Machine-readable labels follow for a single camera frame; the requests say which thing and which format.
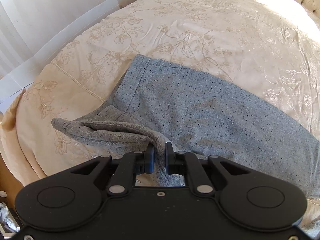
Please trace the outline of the cream embroidered bedspread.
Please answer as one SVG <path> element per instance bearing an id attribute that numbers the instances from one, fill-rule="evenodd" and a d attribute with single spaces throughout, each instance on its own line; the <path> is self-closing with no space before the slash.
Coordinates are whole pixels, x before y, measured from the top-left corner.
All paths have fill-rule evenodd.
<path id="1" fill-rule="evenodd" d="M 319 137 L 319 19 L 294 0 L 138 0 L 84 31 L 45 66 L 1 124 L 1 154 L 28 185 L 97 156 L 52 127 L 109 97 L 133 58 L 208 72 L 274 105 Z"/>

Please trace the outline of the blue-grey knit pants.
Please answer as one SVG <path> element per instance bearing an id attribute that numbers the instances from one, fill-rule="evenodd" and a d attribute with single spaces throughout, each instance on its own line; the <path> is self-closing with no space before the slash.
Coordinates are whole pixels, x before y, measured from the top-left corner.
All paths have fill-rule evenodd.
<path id="1" fill-rule="evenodd" d="M 254 94 L 206 72 L 137 55 L 108 99 L 52 126 L 68 137 L 122 155 L 155 147 L 155 182 L 181 186 L 165 170 L 165 145 L 199 157 L 217 154 L 319 196 L 319 141 Z"/>

